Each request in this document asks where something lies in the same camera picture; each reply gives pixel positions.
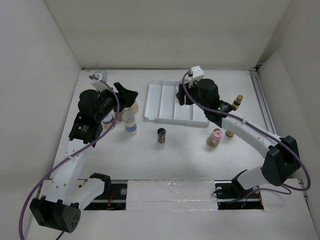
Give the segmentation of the pink lid spice jar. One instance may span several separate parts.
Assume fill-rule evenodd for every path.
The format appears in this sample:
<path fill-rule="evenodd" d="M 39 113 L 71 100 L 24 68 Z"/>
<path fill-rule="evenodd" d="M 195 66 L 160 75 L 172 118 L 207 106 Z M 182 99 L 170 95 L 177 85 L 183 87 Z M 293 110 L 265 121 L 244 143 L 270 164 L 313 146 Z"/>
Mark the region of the pink lid spice jar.
<path fill-rule="evenodd" d="M 212 133 L 208 136 L 206 143 L 211 147 L 217 147 L 220 144 L 223 131 L 220 128 L 215 128 Z"/>

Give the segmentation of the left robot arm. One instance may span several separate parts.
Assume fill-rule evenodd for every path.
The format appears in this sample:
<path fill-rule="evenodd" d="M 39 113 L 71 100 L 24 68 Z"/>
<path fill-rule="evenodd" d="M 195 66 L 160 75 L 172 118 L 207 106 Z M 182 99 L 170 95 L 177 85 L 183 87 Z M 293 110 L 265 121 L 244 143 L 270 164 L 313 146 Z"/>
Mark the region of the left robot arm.
<path fill-rule="evenodd" d="M 97 197 L 112 194 L 111 178 L 93 173 L 83 186 L 78 178 L 87 160 L 87 151 L 104 137 L 102 121 L 112 111 L 131 107 L 138 92 L 124 88 L 119 82 L 115 89 L 101 82 L 103 88 L 88 89 L 79 95 L 78 113 L 68 136 L 65 160 L 57 166 L 50 186 L 41 198 L 33 198 L 30 210 L 37 223 L 46 228 L 72 233 L 82 211 Z"/>

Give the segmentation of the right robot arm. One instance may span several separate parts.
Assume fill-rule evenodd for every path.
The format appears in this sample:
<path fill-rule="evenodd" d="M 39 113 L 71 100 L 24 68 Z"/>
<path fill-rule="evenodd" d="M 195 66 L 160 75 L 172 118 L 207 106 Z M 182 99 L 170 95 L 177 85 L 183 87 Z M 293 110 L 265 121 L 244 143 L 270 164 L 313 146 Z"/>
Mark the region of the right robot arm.
<path fill-rule="evenodd" d="M 218 86 L 211 79 L 182 79 L 176 97 L 181 106 L 197 105 L 211 123 L 231 129 L 264 158 L 263 164 L 239 172 L 227 187 L 216 190 L 218 198 L 224 199 L 224 193 L 230 193 L 233 202 L 237 202 L 260 192 L 260 186 L 265 184 L 283 188 L 283 195 L 292 193 L 293 188 L 284 182 L 302 166 L 293 137 L 271 134 L 248 121 L 235 106 L 220 99 Z"/>

